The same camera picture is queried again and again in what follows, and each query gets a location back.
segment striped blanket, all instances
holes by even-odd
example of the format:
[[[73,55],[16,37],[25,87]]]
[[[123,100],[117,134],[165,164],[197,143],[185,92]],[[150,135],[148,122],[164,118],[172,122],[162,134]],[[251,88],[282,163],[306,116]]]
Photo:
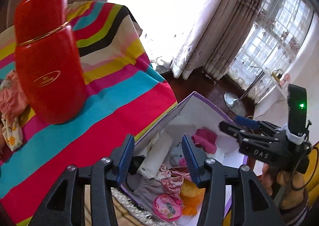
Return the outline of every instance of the striped blanket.
[[[94,164],[128,133],[138,140],[176,105],[168,83],[151,68],[125,6],[76,2],[68,6],[67,19],[89,98],[77,117],[65,124],[46,124],[30,108],[21,115],[25,143],[14,153],[5,148],[0,160],[0,202],[19,226],[28,224],[69,164]],[[0,78],[14,69],[14,49],[11,27],[0,34]]]

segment hand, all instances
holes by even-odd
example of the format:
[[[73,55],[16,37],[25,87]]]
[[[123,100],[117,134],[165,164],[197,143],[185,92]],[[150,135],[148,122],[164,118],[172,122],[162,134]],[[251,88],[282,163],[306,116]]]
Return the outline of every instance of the hand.
[[[274,179],[272,176],[268,173],[269,170],[269,165],[264,164],[263,166],[263,174],[261,176],[261,183],[262,185],[266,188],[267,193],[269,195],[272,195],[272,184]],[[289,182],[291,177],[291,173],[286,172],[286,171],[280,171],[277,175],[277,183],[281,186],[286,186],[287,183]],[[304,179],[303,175],[299,172],[296,172],[293,179],[292,179],[292,184],[295,188],[302,187],[304,185]],[[297,206],[300,204],[303,200],[303,191],[304,189],[300,191],[293,191],[291,189],[291,186],[288,185],[285,195],[283,197],[283,201],[281,203],[280,208],[285,210],[285,209],[290,209],[292,207]]]

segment window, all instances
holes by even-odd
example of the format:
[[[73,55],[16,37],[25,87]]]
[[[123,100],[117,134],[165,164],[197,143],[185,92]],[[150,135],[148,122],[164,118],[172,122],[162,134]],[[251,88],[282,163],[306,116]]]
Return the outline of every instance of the window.
[[[263,0],[228,75],[246,90],[262,70],[285,73],[298,54],[312,16],[313,10],[302,0]],[[248,96],[257,103],[273,87],[265,75]]]
[[[141,42],[153,63],[170,66],[205,0],[108,0],[125,5],[143,29]]]

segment gold ring band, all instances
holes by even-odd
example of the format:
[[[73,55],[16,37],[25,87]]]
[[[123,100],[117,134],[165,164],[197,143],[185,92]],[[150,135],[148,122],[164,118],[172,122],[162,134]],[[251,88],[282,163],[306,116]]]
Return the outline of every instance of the gold ring band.
[[[58,28],[55,28],[54,30],[52,30],[52,31],[50,31],[50,32],[48,32],[46,34],[43,34],[41,36],[38,36],[38,37],[36,37],[34,39],[31,39],[31,40],[28,40],[26,42],[20,43],[17,46],[23,46],[23,45],[26,45],[26,44],[30,44],[30,43],[36,42],[36,41],[38,41],[38,40],[40,40],[40,39],[42,39],[44,37],[49,36],[50,34],[53,34],[53,33],[57,32],[57,31],[61,30],[62,28],[66,27],[68,25],[68,23],[69,22],[65,22],[63,25],[60,25]]]

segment open box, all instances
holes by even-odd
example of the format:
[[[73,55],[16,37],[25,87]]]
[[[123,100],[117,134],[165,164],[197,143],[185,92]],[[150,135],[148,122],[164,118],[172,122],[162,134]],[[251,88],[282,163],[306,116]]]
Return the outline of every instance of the open box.
[[[233,121],[218,107],[202,95],[197,92],[193,92],[170,112],[163,116],[136,142],[134,156],[146,156],[146,149],[149,141],[163,129],[165,129],[171,138],[174,140],[177,139],[177,142],[180,142],[183,135],[193,135],[197,128],[206,127],[218,135],[216,139],[216,153],[207,154],[207,156],[215,158],[225,166],[239,168],[242,164],[246,164],[247,156],[239,153],[239,145],[235,138],[219,131],[218,125],[223,120],[230,124],[234,124]],[[130,198],[132,198],[140,206],[144,207],[142,198],[128,191],[124,185],[122,188],[130,196]],[[231,194],[231,186],[226,186],[224,216],[226,216],[231,205]],[[200,211],[195,216],[182,215],[175,221],[175,223],[177,225],[196,226],[199,214]]]

